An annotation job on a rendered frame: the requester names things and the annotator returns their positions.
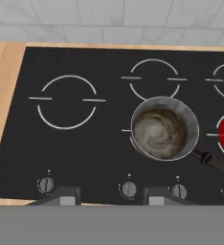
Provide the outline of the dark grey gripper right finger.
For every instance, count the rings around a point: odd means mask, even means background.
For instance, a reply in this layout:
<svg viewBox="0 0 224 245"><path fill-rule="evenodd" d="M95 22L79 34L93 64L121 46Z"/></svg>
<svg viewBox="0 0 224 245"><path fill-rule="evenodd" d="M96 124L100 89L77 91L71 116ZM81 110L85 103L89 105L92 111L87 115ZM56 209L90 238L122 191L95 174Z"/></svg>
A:
<svg viewBox="0 0 224 245"><path fill-rule="evenodd" d="M175 197L167 187L147 187L144 189L144 205L148 206L194 206L194 203Z"/></svg>

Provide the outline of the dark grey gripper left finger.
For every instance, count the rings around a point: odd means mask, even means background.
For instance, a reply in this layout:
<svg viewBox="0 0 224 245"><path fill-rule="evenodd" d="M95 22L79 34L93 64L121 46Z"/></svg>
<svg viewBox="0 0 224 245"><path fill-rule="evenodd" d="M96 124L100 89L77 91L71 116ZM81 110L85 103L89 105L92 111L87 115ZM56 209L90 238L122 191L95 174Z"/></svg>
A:
<svg viewBox="0 0 224 245"><path fill-rule="evenodd" d="M30 206L80 206L81 188L79 187L60 187L55 189L50 195L40 198Z"/></svg>

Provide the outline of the grey hob knob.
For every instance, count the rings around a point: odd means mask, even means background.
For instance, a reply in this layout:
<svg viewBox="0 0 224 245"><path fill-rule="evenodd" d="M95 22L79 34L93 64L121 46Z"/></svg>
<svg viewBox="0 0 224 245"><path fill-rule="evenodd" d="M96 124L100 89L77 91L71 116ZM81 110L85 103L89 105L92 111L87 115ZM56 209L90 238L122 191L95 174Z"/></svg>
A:
<svg viewBox="0 0 224 245"><path fill-rule="evenodd" d="M183 185L177 184L172 188L172 194L180 199L185 199L188 193Z"/></svg>
<svg viewBox="0 0 224 245"><path fill-rule="evenodd" d="M126 182L123 184L123 195L131 198L134 197L137 192L137 187L133 182Z"/></svg>
<svg viewBox="0 0 224 245"><path fill-rule="evenodd" d="M38 183L38 189L41 193L49 193L53 188L54 180L50 177L44 177Z"/></svg>

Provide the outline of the black glass hob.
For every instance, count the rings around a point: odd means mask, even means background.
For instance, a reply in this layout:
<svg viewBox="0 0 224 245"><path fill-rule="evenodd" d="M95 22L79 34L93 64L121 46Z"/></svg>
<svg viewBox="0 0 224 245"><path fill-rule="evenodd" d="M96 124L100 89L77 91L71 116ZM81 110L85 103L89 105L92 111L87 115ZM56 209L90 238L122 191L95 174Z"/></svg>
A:
<svg viewBox="0 0 224 245"><path fill-rule="evenodd" d="M224 205L224 174L194 157L154 161L130 141L145 99L184 102L200 126L199 146L224 162L224 52L35 48L26 50L0 143L0 198L39 199L81 188L85 203L139 205L147 187L183 185L196 205ZM123 195L133 182L134 197Z"/></svg>

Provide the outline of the grey metal saucepan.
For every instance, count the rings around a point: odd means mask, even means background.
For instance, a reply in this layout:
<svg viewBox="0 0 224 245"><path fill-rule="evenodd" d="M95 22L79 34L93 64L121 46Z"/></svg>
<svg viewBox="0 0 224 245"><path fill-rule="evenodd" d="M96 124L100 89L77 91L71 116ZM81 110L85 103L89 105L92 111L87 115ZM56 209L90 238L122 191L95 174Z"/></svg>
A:
<svg viewBox="0 0 224 245"><path fill-rule="evenodd" d="M224 174L224 162L197 147L200 127L193 111L172 97L144 100L130 121L130 141L147 158L174 162L192 155Z"/></svg>

